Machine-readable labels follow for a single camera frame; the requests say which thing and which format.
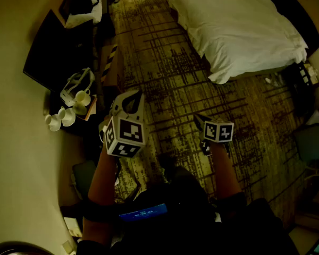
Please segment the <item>teal padded chair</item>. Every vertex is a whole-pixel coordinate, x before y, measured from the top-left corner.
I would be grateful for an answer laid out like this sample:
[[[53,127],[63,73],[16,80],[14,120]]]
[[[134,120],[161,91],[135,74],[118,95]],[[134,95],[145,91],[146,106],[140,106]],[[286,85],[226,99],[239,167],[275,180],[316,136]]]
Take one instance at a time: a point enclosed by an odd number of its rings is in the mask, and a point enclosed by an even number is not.
[[[304,125],[294,130],[293,138],[299,157],[304,162],[319,160],[319,124]]]

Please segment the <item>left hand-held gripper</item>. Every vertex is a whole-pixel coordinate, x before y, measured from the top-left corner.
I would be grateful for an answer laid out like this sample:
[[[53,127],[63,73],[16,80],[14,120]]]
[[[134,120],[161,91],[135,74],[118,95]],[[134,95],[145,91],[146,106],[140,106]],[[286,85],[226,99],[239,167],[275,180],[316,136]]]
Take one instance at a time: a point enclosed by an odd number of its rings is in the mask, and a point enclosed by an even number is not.
[[[133,158],[144,148],[148,140],[144,104],[142,91],[127,91],[114,99],[109,118],[98,126],[100,140],[108,155]]]

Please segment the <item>black bag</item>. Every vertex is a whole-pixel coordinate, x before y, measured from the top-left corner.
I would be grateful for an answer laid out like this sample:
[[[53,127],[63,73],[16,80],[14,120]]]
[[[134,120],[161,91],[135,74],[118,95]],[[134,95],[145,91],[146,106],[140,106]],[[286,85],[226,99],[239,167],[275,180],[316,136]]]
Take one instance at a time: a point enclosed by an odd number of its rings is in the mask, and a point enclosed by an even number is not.
[[[98,3],[99,0],[63,0],[59,12],[64,19],[66,19],[69,14],[88,14]]]

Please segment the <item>white plastic bag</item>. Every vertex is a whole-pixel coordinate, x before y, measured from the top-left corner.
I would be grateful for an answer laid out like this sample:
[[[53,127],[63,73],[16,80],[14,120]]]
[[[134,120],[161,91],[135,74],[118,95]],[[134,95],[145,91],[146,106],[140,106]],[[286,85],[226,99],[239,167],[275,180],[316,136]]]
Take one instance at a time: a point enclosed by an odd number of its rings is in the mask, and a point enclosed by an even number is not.
[[[65,28],[71,29],[79,26],[87,21],[92,20],[93,24],[98,24],[103,15],[102,0],[99,0],[98,4],[95,5],[90,13],[85,14],[69,14],[69,17],[65,23]]]

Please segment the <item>small wooden tray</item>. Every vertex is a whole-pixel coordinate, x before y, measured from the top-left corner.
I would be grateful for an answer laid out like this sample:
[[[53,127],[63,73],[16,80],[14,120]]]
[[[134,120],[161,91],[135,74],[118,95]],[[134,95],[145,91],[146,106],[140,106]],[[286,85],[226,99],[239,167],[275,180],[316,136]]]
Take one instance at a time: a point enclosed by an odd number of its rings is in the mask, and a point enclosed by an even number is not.
[[[91,115],[96,114],[96,103],[97,103],[97,95],[92,95],[90,104],[86,106],[87,108],[86,115],[76,114],[76,117],[80,118],[81,120],[88,121]]]

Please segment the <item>person's right forearm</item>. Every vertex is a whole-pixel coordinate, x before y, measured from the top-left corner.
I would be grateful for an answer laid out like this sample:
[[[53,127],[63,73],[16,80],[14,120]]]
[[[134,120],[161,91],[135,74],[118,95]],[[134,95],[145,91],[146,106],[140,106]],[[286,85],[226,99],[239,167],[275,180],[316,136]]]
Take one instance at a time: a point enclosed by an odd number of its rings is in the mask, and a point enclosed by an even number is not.
[[[241,187],[224,144],[212,142],[210,149],[215,171],[217,198],[224,199],[240,193]]]

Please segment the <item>small white teacup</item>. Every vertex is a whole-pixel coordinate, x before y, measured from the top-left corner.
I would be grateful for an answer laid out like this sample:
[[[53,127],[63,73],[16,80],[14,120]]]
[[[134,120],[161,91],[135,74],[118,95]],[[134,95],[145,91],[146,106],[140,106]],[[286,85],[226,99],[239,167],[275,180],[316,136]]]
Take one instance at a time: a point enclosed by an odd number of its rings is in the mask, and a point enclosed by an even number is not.
[[[91,102],[90,90],[86,89],[78,91],[75,95],[75,100],[84,106],[88,106]]]

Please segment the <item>person's black clothing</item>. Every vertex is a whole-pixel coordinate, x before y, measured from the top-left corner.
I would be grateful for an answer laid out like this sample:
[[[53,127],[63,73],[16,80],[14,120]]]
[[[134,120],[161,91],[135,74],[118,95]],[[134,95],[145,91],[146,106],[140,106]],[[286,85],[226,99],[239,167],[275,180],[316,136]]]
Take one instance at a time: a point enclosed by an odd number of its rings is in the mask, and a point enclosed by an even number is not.
[[[196,178],[165,160],[169,183],[142,192],[123,205],[85,203],[84,218],[113,225],[111,246],[81,240],[77,255],[299,255],[263,198],[222,219]],[[119,215],[166,204],[167,213],[137,222]]]

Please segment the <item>group of white cups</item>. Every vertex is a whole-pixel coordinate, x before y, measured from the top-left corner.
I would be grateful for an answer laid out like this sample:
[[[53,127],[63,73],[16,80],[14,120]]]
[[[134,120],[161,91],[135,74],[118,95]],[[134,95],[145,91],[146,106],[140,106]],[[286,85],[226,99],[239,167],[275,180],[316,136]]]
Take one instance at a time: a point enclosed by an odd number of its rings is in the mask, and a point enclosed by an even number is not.
[[[106,105],[103,94],[95,95],[97,101],[93,111],[85,121],[85,117],[82,115],[73,114],[73,119],[69,123],[63,124],[61,120],[59,130],[64,130],[67,133],[71,133],[77,136],[88,136],[92,135],[94,130],[98,130],[98,119],[102,118],[103,114],[106,114]],[[58,115],[58,112],[64,108],[65,110],[72,108],[68,107],[63,100],[60,98],[58,93],[46,90],[44,99],[44,115]]]

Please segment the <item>black flat television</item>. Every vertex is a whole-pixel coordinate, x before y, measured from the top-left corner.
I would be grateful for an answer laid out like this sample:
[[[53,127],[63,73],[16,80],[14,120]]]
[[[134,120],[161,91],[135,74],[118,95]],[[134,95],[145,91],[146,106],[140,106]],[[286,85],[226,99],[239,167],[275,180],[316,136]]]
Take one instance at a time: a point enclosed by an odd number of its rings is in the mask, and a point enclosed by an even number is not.
[[[60,92],[74,73],[93,67],[93,22],[67,29],[50,10],[29,50],[23,73]]]

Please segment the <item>person's left forearm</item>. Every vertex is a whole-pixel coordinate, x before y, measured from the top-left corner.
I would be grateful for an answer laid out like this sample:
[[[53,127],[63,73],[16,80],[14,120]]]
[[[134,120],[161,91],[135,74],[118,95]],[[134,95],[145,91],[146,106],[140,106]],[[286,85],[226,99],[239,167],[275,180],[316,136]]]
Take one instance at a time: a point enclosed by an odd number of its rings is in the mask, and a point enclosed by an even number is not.
[[[116,163],[103,146],[94,177],[88,192],[88,199],[99,206],[114,204]],[[113,225],[111,222],[96,222],[83,218],[82,239],[95,241],[105,247],[111,246]]]

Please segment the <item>white cup with saucer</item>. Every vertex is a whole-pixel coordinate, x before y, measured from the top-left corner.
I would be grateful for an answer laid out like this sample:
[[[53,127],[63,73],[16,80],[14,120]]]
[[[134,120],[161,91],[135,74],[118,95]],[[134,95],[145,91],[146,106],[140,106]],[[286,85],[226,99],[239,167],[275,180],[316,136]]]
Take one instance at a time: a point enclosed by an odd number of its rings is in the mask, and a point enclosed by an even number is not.
[[[45,116],[45,124],[48,126],[49,130],[52,132],[56,132],[61,127],[61,120],[59,119],[57,114],[54,115],[46,115]]]
[[[75,112],[72,108],[61,107],[58,111],[58,117],[64,127],[69,127],[75,123]]]

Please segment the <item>white bed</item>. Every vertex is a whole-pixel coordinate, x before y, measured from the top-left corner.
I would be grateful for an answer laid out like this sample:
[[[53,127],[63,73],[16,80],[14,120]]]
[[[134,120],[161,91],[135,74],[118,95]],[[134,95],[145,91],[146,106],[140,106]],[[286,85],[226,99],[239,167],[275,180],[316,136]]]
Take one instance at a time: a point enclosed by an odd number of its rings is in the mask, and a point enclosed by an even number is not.
[[[214,83],[307,58],[306,42],[271,0],[167,1],[196,52],[209,62]]]

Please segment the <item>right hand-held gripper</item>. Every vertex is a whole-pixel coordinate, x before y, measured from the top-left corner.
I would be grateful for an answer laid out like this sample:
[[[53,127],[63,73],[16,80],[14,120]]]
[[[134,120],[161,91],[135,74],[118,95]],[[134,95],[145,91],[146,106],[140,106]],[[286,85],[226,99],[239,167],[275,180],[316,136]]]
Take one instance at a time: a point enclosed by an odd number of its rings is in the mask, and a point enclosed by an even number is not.
[[[211,143],[227,143],[233,138],[234,123],[205,121],[202,115],[194,114],[194,123],[202,131],[202,151],[205,156],[211,155]]]

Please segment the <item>chest device with blue screen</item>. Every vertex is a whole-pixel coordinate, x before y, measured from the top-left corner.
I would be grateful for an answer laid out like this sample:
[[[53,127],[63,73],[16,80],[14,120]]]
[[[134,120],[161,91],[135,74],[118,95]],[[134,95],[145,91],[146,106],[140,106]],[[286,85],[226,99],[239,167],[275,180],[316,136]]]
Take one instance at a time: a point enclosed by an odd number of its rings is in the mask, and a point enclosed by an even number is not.
[[[128,212],[125,214],[120,214],[119,217],[124,222],[137,222],[140,220],[157,217],[159,215],[166,214],[166,213],[167,213],[167,207],[166,207],[166,204],[163,203],[150,208],[136,210],[136,211]]]

